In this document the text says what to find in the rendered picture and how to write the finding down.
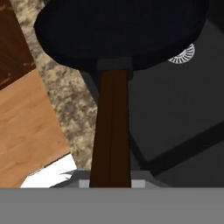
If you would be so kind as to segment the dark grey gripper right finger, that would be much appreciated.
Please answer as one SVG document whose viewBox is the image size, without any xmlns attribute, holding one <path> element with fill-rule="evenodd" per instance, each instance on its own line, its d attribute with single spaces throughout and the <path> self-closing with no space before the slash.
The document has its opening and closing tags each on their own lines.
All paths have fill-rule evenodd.
<svg viewBox="0 0 224 224">
<path fill-rule="evenodd" d="M 169 187 L 155 179 L 149 171 L 132 171 L 131 172 L 131 187 L 132 188 L 166 188 Z"/>
</svg>

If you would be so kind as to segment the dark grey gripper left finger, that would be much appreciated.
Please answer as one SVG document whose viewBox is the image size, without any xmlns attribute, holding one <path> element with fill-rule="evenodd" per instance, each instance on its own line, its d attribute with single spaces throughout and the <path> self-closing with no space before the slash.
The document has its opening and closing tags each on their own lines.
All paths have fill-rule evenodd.
<svg viewBox="0 0 224 224">
<path fill-rule="evenodd" d="M 71 178 L 53 185 L 52 188 L 89 188 L 90 171 L 75 170 Z"/>
</svg>

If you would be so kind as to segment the black pan with brown handle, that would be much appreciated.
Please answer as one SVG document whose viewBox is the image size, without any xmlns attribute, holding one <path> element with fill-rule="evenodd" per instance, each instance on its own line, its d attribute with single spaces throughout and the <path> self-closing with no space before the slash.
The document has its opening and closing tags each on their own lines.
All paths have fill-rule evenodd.
<svg viewBox="0 0 224 224">
<path fill-rule="evenodd" d="M 37 15 L 44 52 L 100 80 L 90 187 L 131 186 L 128 83 L 194 42 L 208 8 L 208 0 L 49 0 Z"/>
</svg>

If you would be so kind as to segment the white round sink drain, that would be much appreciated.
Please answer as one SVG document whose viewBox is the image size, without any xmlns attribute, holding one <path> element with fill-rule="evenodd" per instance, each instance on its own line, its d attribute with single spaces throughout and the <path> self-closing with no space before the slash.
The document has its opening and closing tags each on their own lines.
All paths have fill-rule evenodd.
<svg viewBox="0 0 224 224">
<path fill-rule="evenodd" d="M 194 44 L 190 44 L 183 52 L 181 52 L 179 55 L 169 59 L 169 62 L 176 64 L 176 65 L 181 65 L 189 62 L 194 54 L 195 54 L 195 46 Z"/>
</svg>

